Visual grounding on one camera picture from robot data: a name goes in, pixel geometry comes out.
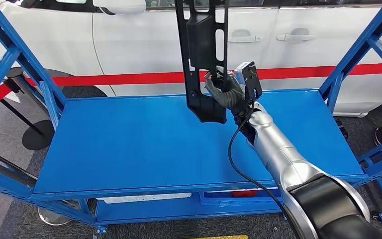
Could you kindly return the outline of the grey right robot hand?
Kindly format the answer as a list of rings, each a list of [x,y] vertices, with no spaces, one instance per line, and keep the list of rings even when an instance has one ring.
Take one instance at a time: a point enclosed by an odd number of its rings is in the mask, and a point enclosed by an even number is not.
[[[207,72],[204,75],[205,88],[211,96],[224,108],[228,108],[234,115],[247,114],[251,109],[249,104],[244,101],[244,93],[238,84],[235,74],[228,70],[226,78],[223,78],[223,83],[227,85],[227,90],[221,92],[213,83],[212,75]]]

